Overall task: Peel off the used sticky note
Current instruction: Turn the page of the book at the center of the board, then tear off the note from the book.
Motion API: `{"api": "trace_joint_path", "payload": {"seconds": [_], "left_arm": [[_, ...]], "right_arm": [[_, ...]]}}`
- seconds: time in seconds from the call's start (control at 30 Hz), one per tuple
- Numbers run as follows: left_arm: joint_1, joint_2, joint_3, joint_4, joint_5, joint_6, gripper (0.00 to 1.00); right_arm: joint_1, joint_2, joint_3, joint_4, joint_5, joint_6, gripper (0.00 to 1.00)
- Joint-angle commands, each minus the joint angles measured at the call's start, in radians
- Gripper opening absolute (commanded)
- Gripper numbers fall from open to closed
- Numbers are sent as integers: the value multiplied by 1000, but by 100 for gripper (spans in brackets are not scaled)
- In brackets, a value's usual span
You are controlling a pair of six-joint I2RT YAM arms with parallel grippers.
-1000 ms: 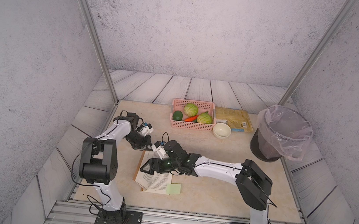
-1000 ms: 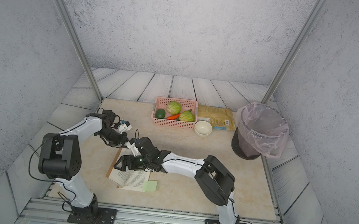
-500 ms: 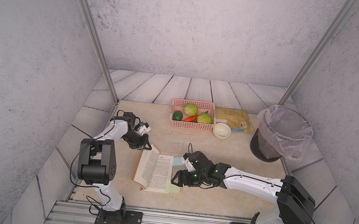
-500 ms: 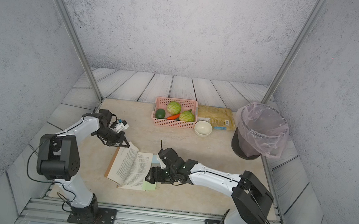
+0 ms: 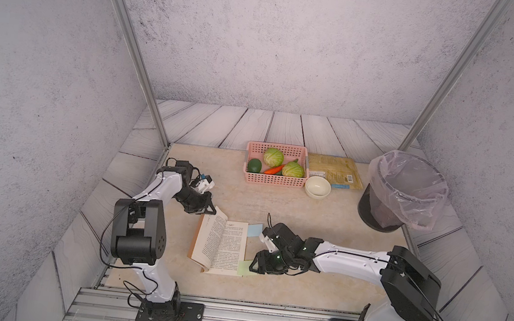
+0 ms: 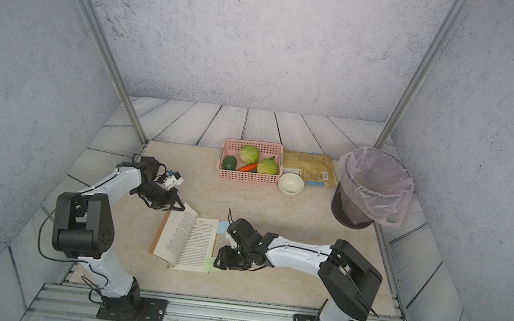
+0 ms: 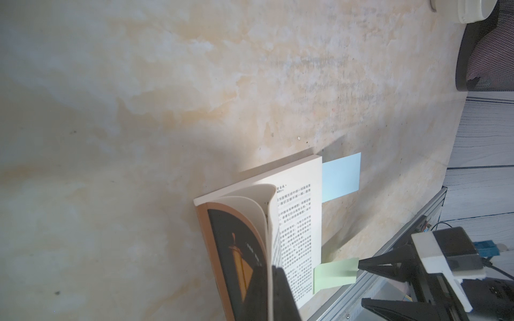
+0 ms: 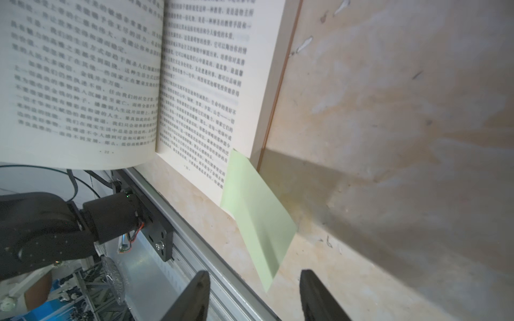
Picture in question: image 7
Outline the blue sticky note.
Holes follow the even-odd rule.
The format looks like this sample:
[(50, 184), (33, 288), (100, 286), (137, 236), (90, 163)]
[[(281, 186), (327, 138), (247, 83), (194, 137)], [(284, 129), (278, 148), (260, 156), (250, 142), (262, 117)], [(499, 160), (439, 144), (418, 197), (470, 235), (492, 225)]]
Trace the blue sticky note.
[(361, 153), (322, 165), (322, 202), (332, 201), (360, 189)]

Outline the dark cover paperback book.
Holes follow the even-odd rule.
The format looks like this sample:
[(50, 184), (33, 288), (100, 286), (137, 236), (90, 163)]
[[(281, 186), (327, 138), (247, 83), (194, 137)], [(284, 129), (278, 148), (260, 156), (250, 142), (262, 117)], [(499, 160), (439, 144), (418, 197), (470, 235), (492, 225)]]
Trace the dark cover paperback book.
[(322, 158), (311, 155), (198, 197), (194, 205), (228, 320), (266, 320), (269, 266), (300, 308), (321, 261)]

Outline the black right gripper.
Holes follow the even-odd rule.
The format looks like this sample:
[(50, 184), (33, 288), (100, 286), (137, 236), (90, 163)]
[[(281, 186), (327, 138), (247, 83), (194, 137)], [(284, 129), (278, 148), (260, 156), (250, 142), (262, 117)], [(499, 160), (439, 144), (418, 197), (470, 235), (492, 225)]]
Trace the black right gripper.
[(487, 276), (491, 264), (482, 259), (480, 270), (458, 271), (458, 290), (444, 274), (429, 274), (416, 259), (414, 246), (405, 245), (373, 258), (361, 259), (359, 270), (388, 279), (405, 279), (413, 299), (389, 301), (363, 298), (361, 306), (389, 321), (513, 320), (513, 280)]

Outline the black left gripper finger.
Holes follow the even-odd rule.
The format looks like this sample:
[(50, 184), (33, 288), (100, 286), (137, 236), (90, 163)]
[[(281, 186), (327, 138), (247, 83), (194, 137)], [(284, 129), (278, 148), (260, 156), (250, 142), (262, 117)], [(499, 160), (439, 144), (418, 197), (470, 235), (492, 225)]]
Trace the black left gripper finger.
[(266, 320), (301, 320), (285, 271), (281, 267), (269, 266), (265, 293), (267, 298)]

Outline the green sticky note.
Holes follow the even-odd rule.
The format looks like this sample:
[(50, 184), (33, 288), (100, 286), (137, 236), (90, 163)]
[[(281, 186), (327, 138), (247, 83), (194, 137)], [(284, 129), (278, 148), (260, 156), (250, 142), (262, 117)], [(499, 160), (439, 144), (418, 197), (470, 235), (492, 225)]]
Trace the green sticky note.
[(359, 270), (359, 258), (322, 263), (314, 269), (314, 294), (321, 290), (354, 284)]

